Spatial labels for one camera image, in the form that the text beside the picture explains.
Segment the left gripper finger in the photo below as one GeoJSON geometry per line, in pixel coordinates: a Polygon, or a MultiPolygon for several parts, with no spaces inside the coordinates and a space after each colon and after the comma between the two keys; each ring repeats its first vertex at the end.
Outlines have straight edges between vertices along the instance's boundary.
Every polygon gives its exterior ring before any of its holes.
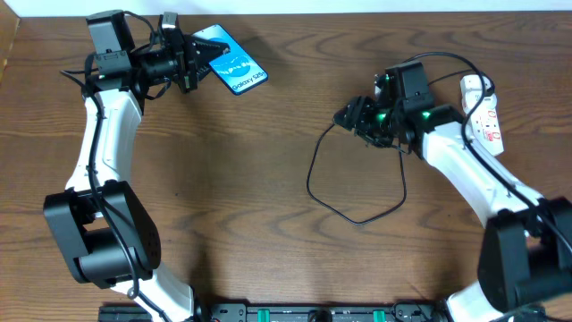
{"type": "Polygon", "coordinates": [[[197,68],[198,74],[208,74],[211,70],[210,63],[227,53],[229,53],[230,45],[220,41],[207,40],[196,36],[191,36],[191,56],[197,68]]]}
{"type": "Polygon", "coordinates": [[[210,66],[201,66],[196,69],[195,84],[198,85],[210,72],[212,68],[210,66]]]}

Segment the Samsung Galaxy smartphone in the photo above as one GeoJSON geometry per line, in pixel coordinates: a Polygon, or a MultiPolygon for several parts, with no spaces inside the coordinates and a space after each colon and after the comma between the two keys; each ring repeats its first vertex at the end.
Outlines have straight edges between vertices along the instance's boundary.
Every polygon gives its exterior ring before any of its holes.
{"type": "Polygon", "coordinates": [[[268,73],[222,25],[209,26],[194,36],[229,46],[229,51],[211,61],[209,66],[233,95],[244,94],[268,80],[268,73]]]}

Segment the white power strip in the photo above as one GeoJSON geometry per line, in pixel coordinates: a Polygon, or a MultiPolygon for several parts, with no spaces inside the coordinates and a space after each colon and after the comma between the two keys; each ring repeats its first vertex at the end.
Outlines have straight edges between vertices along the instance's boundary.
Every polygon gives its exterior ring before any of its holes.
{"type": "Polygon", "coordinates": [[[501,129],[495,110],[477,108],[470,117],[473,136],[493,156],[498,156],[504,151],[501,137],[501,129]]]}

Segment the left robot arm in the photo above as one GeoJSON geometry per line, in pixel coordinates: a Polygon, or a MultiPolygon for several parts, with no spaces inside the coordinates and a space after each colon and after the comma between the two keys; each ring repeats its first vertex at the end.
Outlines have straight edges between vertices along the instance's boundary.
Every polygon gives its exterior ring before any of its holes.
{"type": "Polygon", "coordinates": [[[128,16],[112,10],[86,19],[95,49],[82,70],[66,73],[86,108],[84,137],[65,189],[46,197],[44,216],[77,282],[126,295],[154,321],[208,321],[193,288],[162,260],[156,225],[130,186],[131,160],[150,89],[195,90],[230,47],[182,32],[175,13],[164,13],[137,46],[128,16]]]}

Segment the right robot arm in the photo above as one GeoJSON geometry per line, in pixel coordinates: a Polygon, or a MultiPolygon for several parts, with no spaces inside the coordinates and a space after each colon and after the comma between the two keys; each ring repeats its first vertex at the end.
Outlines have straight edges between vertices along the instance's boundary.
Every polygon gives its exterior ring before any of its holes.
{"type": "Polygon", "coordinates": [[[378,148],[408,150],[442,173],[484,227],[477,279],[444,302],[450,321],[518,321],[571,290],[571,204],[546,199],[498,160],[491,80],[472,71],[462,106],[437,105],[418,61],[389,67],[373,97],[354,97],[333,121],[378,148]]]}

